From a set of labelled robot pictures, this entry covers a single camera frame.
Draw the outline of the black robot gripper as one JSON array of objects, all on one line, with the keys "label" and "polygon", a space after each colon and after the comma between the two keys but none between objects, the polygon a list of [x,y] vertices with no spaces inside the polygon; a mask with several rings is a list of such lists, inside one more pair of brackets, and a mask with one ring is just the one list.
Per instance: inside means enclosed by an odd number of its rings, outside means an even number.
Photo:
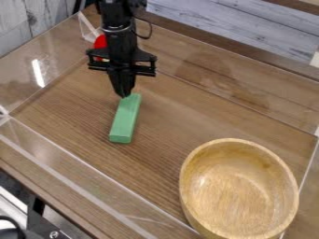
[{"label": "black robot gripper", "polygon": [[[115,93],[124,98],[131,95],[135,88],[136,75],[153,77],[156,75],[157,57],[139,48],[137,36],[132,30],[116,34],[103,34],[107,47],[103,49],[88,49],[88,68],[108,71],[108,76]],[[121,73],[116,70],[128,69],[124,73],[121,84]]]}]

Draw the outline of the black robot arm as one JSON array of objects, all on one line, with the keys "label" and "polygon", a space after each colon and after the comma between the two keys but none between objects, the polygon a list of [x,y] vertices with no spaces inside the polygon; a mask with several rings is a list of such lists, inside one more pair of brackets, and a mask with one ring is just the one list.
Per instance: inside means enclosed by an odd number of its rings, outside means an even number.
[{"label": "black robot arm", "polygon": [[157,57],[139,47],[137,38],[148,39],[152,34],[139,35],[137,11],[147,7],[147,0],[96,0],[101,16],[105,47],[88,49],[88,68],[108,74],[115,93],[125,98],[136,84],[136,76],[156,75]]}]

